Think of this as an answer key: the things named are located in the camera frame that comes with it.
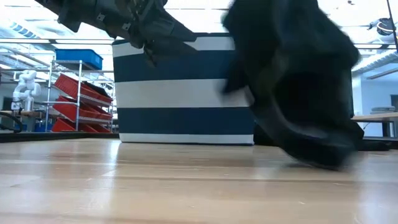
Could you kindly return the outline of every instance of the wooden table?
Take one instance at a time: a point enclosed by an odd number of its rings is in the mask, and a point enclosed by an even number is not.
[[[383,130],[383,137],[392,137],[390,124],[392,124],[393,130],[395,132],[395,122],[398,121],[398,112],[354,116],[353,120],[356,122],[363,122],[363,123],[381,123]]]

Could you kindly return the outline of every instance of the floor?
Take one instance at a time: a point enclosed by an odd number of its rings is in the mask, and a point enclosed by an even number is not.
[[[0,223],[396,224],[398,152],[346,172],[273,147],[0,144]]]

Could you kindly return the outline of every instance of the blue plastic box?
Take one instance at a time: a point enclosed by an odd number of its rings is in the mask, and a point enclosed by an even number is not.
[[[103,58],[91,49],[55,49],[57,60],[74,60],[87,63],[96,70],[102,70]],[[62,64],[63,66],[76,69],[76,65]]]
[[[47,131],[51,131],[53,124],[49,124],[47,126]],[[35,132],[37,133],[43,133],[45,132],[45,123],[42,123],[42,125],[39,125],[38,123],[36,123],[35,125]]]

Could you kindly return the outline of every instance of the red storage bin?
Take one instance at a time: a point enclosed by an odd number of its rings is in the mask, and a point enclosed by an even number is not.
[[[52,132],[75,131],[75,124],[67,119],[58,118],[52,126]]]
[[[95,128],[91,127],[90,124],[80,124],[79,123],[79,131],[84,131],[87,133],[98,133],[98,131]]]
[[[64,74],[61,74],[54,84],[58,89],[62,90],[64,93],[70,97],[77,99],[78,93],[78,81],[70,78]],[[98,106],[109,106],[112,103],[112,98],[105,97],[89,86],[81,83],[80,88],[80,101],[87,102],[92,105]]]
[[[100,124],[90,124],[90,127],[95,129],[98,133],[110,133],[111,131],[106,129],[104,126]]]
[[[98,112],[100,115],[98,116],[98,119],[105,119],[105,120],[112,120],[112,115],[105,112],[104,110],[102,110],[102,108],[99,108],[97,106],[91,106],[91,109],[95,110],[96,112]]]
[[[65,118],[58,118],[52,128],[52,132],[59,133],[65,131],[75,131],[76,130],[75,128],[76,128],[76,123],[73,123]],[[96,128],[91,127],[91,125],[89,124],[79,124],[79,131],[84,131],[86,133],[103,133],[97,131]]]
[[[76,100],[60,96],[57,101],[76,103]],[[55,104],[53,108],[67,117],[70,121],[76,122],[77,105]],[[80,102],[79,117],[99,119],[101,114],[92,107]]]

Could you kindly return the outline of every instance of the striped storage bin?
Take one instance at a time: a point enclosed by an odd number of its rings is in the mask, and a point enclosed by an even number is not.
[[[142,50],[113,44],[120,138],[123,142],[253,144],[254,118],[243,93],[220,88],[233,56],[229,37],[201,35],[193,55],[148,65]]]

